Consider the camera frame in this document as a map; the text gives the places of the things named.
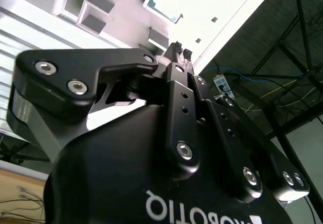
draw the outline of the black steel beam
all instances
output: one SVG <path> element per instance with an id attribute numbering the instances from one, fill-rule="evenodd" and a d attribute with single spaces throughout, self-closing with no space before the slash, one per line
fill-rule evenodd
<path id="1" fill-rule="evenodd" d="M 323 200 L 322 200 L 318 190 L 316 189 L 314 183 L 312 182 L 312 180 L 309 177 L 308 173 L 306 172 L 304 166 L 302 165 L 301 161 L 299 160 L 296 152 L 294 151 L 292 145 L 288 141 L 286 135 L 281 131 L 280 126 L 274 117 L 273 109 L 266 108 L 263 110 L 263 112 L 264 112 L 268 122 L 272 126 L 272 129 L 273 129 L 280 145 L 282 146 L 287 158 L 306 177 L 306 180 L 308 181 L 308 184 L 310 187 L 308 198 L 311 201 L 320 221 L 323 222 Z"/>
<path id="2" fill-rule="evenodd" d="M 259 99 L 255 94 L 249 91 L 247 88 L 243 87 L 238 80 L 233 80 L 231 82 L 232 88 L 237 91 L 240 95 L 248 99 L 251 103 L 255 106 L 259 107 L 260 109 L 268 107 L 268 104 L 263 100 Z"/>
<path id="3" fill-rule="evenodd" d="M 312 59 L 311 59 L 311 53 L 309 50 L 302 0 L 296 0 L 296 4 L 297 4 L 297 9 L 298 9 L 299 21 L 301 24 L 301 31 L 302 31 L 302 36 L 303 36 L 303 44 L 304 44 L 304 49 L 305 49 L 307 67 L 309 70 L 312 70 L 313 64 L 312 64 Z"/>
<path id="4" fill-rule="evenodd" d="M 295 66 L 303 73 L 307 74 L 308 69 L 295 57 L 294 54 L 292 54 L 287 47 L 285 47 L 282 43 L 279 44 L 280 50 L 289 58 L 290 61 L 295 64 Z M 323 93 L 323 84 L 321 84 L 314 75 L 308 75 L 307 76 L 309 82 L 313 84 L 313 86 Z"/>
<path id="5" fill-rule="evenodd" d="M 223 73 L 229 76 L 239 76 L 235 73 Z M 267 74 L 242 74 L 247 78 L 265 78 L 265 79 L 300 79 L 299 76 L 288 76 L 288 75 L 267 75 Z"/>
<path id="6" fill-rule="evenodd" d="M 251 74 L 256 74 L 262 66 L 267 62 L 267 60 L 274 54 L 276 51 L 277 45 L 284 40 L 289 33 L 294 29 L 294 27 L 297 25 L 299 21 L 299 16 L 296 15 L 295 18 L 292 20 L 292 22 L 289 24 L 289 26 L 286 28 L 286 30 L 283 32 L 281 37 L 277 40 L 277 42 L 274 44 L 274 46 L 267 52 L 267 54 L 263 57 L 263 59 L 258 63 L 258 65 L 252 70 Z"/>
<path id="7" fill-rule="evenodd" d="M 305 110 L 303 113 L 299 114 L 297 117 L 295 117 L 295 118 L 291 119 L 290 121 L 288 121 L 287 123 L 283 124 L 281 126 L 281 131 L 284 134 L 291 133 L 292 131 L 296 130 L 297 128 L 312 121 L 317 116 L 321 116 L 322 114 L 323 114 L 323 101 L 315 104 L 314 106 Z M 268 133 L 267 137 L 269 137 L 270 139 L 275 137 L 274 132 Z"/>

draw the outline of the white cord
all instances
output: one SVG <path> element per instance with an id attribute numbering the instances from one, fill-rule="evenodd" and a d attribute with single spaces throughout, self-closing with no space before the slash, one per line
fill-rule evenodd
<path id="1" fill-rule="evenodd" d="M 305 97 L 307 97 L 313 90 L 315 89 L 315 87 L 313 87 L 306 95 L 304 95 L 301 99 L 304 99 Z M 297 101 L 294 101 L 290 104 L 286 104 L 286 105 L 278 105 L 277 107 L 286 107 L 286 106 L 290 106 L 290 105 L 293 105 L 293 104 L 296 104 L 298 102 L 300 102 L 301 100 L 297 100 Z"/>
<path id="2" fill-rule="evenodd" d="M 20 192 L 22 192 L 22 193 L 27 193 L 27 194 L 29 194 L 29 195 L 31 195 L 31 196 L 33 196 L 33 197 L 35 197 L 36 199 L 38 199 L 38 200 L 40 200 L 40 201 L 41 201 L 41 203 L 42 203 L 42 205 L 41 205 L 41 213 L 40 213 L 40 217 L 39 217 L 39 219 L 38 219 L 38 220 L 37 220 L 37 222 L 36 222 L 36 224 L 38 224 L 38 223 L 40 222 L 41 218 L 42 218 L 43 213 L 44 213 L 44 202 L 43 202 L 43 200 L 42 200 L 38 195 L 28 192 L 25 188 L 18 187 L 17 189 L 18 189 Z"/>
<path id="3" fill-rule="evenodd" d="M 35 202 L 36 204 L 38 204 L 38 205 L 39 205 L 39 207 L 37 207 L 37 208 L 14 208 L 14 209 L 11 209 L 11 210 L 7 210 L 7 211 L 5 211 L 5 212 L 2 212 L 2 213 L 1 213 L 1 215 L 0 215 L 0 219 L 4 218 L 4 215 L 11 214 L 11 213 L 12 213 L 13 211 L 15 211 L 15 210 L 38 210 L 38 209 L 41 209 L 41 208 L 43 207 L 41 204 L 39 204 L 39 202 L 38 202 L 38 201 L 34 201 L 34 200 L 32 200 L 32 199 L 28 198 L 28 197 L 27 197 L 27 196 L 25 196 L 25 195 L 20 195 L 19 197 L 20 197 L 20 198 L 23 198 L 23 199 L 28 199 L 28 200 L 30 200 L 30 201 Z"/>

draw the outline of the cable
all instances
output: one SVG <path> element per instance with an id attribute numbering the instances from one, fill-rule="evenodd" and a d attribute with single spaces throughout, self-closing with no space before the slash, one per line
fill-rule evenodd
<path id="1" fill-rule="evenodd" d="M 16 199 L 16 200 L 0 201 L 0 204 L 8 203 L 8 202 L 14 202 L 14 201 L 39 201 L 39 202 L 42 202 L 41 200 L 32 200 L 32 199 L 28 199 L 28 200 L 20 200 L 20 199 Z"/>
<path id="2" fill-rule="evenodd" d="M 29 219 L 22 219 L 22 218 L 14 218 L 14 217 L 5 217 L 5 218 L 0 218 L 0 220 L 22 220 L 22 221 L 27 221 L 29 223 L 36 223 L 35 221 L 29 220 Z"/>
<path id="3" fill-rule="evenodd" d="M 294 82 L 296 82 L 296 81 L 297 81 L 297 79 L 292 80 L 292 81 L 290 81 L 290 82 L 288 82 L 288 83 L 286 83 L 286 84 L 282 85 L 282 87 L 278 87 L 278 88 L 276 88 L 276 89 L 274 89 L 274 90 L 272 90 L 272 91 L 270 91 L 270 92 L 268 92 L 268 93 L 264 94 L 262 97 L 260 97 L 260 99 L 265 98 L 266 96 L 268 96 L 268 95 L 270 95 L 270 94 L 272 94 L 272 93 L 276 92 L 277 90 L 280 90 L 281 88 L 283 88 L 283 87 L 285 87 L 285 86 L 287 86 L 287 85 L 290 85 L 290 84 L 292 84 L 292 83 L 294 83 Z M 254 104 L 251 104 L 251 105 L 249 106 L 249 108 L 248 108 L 247 110 L 245 110 L 245 113 L 247 113 L 247 112 L 250 110 L 250 108 L 252 108 L 252 106 L 254 106 Z"/>
<path id="4" fill-rule="evenodd" d="M 295 94 L 293 91 L 291 91 L 291 90 L 289 90 L 288 88 L 285 88 L 283 85 L 281 85 L 281 84 L 279 84 L 279 83 L 277 83 L 276 81 L 274 81 L 274 80 L 271 80 L 271 79 L 266 79 L 267 81 L 270 81 L 270 82 L 272 82 L 272 83 L 274 83 L 274 84 L 277 84 L 277 85 L 279 85 L 280 87 L 282 87 L 282 88 L 284 88 L 285 90 L 287 90 L 288 92 L 290 92 L 291 94 L 293 94 L 296 98 L 299 98 L 299 100 L 304 104 L 304 105 L 306 105 L 306 107 L 307 108 L 309 108 L 309 105 L 302 99 L 302 98 L 300 98 L 297 94 Z M 318 116 L 316 116 L 316 118 L 319 120 L 319 122 L 323 125 L 323 121 L 318 117 Z"/>
<path id="5" fill-rule="evenodd" d="M 306 95 L 304 95 L 301 99 L 304 99 L 305 97 L 307 97 L 312 91 L 314 91 L 316 88 L 315 87 L 313 87 Z M 290 106 L 290 105 L 293 105 L 293 104 L 296 104 L 296 103 L 298 103 L 298 102 L 300 102 L 301 100 L 299 99 L 299 100 L 297 100 L 297 101 L 294 101 L 294 102 L 292 102 L 292 103 L 289 103 L 289 104 L 286 104 L 285 106 Z"/>
<path id="6" fill-rule="evenodd" d="M 45 221 L 45 220 L 37 220 L 37 219 L 34 219 L 34 218 L 30 218 L 30 217 L 20 215 L 20 214 L 15 214 L 15 213 L 9 213 L 8 215 L 15 215 L 15 216 L 19 216 L 19 217 L 26 218 L 26 219 L 29 219 L 29 220 L 34 220 L 34 221 Z"/>
<path id="7" fill-rule="evenodd" d="M 243 74 L 241 74 L 241 73 L 239 73 L 237 70 L 235 70 L 235 69 L 233 69 L 233 68 L 231 68 L 231 67 L 224 67 L 224 66 L 218 66 L 218 67 L 213 67 L 213 68 L 209 68 L 209 69 L 207 69 L 207 70 L 212 70 L 212 69 L 226 69 L 226 70 L 230 70 L 230 71 L 232 71 L 232 72 L 234 72 L 234 73 L 236 73 L 236 74 L 238 74 L 238 75 L 240 75 L 242 78 L 244 78 L 244 79 L 246 79 L 246 80 L 249 80 L 249 81 L 252 81 L 252 82 L 265 82 L 265 80 L 262 80 L 262 79 L 260 79 L 260 80 L 255 80 L 255 79 L 250 79 L 250 78 L 248 78 L 248 77 L 246 77 L 246 76 L 244 76 Z"/>
<path id="8" fill-rule="evenodd" d="M 217 69 L 218 69 L 217 75 L 219 75 L 220 74 L 220 67 L 219 67 L 218 63 L 216 63 L 216 66 L 217 66 Z"/>
<path id="9" fill-rule="evenodd" d="M 40 219 L 42 218 L 42 215 L 43 215 L 43 213 L 44 213 L 44 202 L 42 201 L 42 199 L 38 196 L 38 195 L 36 195 L 36 194 L 33 194 L 33 193 L 31 193 L 31 192 L 29 192 L 29 191 L 27 191 L 25 188 L 23 188 L 23 187 L 18 187 L 17 188 L 20 192 L 22 192 L 22 193 L 27 193 L 27 194 L 29 194 L 29 195 L 31 195 L 31 196 L 33 196 L 33 197 L 35 197 L 35 198 L 37 198 L 38 200 L 40 200 L 41 202 L 42 202 L 42 205 L 41 205 L 41 213 L 40 213 L 40 216 L 39 216 L 39 218 L 38 218 L 38 220 L 37 220 L 37 222 L 36 223 L 39 223 L 40 222 Z"/>
<path id="10" fill-rule="evenodd" d="M 307 199 L 305 197 L 304 197 L 304 199 L 305 199 L 305 201 L 306 201 L 306 203 L 307 203 L 307 205 L 308 205 L 308 207 L 309 207 L 309 209 L 310 209 L 310 211 L 312 213 L 313 223 L 316 224 L 316 219 L 315 219 L 315 215 L 314 215 L 313 209 L 312 209 L 311 205 L 308 203 L 308 201 L 307 201 Z"/>

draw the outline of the wooden surface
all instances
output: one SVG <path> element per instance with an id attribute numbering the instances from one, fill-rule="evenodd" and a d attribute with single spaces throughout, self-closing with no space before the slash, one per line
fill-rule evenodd
<path id="1" fill-rule="evenodd" d="M 0 170 L 0 202 L 19 199 L 19 195 L 25 195 L 30 199 L 36 199 L 35 197 L 27 193 L 20 192 L 17 189 L 17 187 L 22 187 L 26 191 L 32 194 L 35 194 L 42 199 L 44 185 L 45 185 L 45 182 L 43 181 L 18 175 L 9 171 Z M 37 207 L 39 207 L 39 205 L 33 201 L 15 201 L 15 202 L 9 202 L 9 203 L 0 203 L 0 212 L 8 211 L 14 208 L 37 208 Z M 38 210 L 14 210 L 12 213 L 24 215 L 38 220 L 41 215 L 41 208 Z"/>

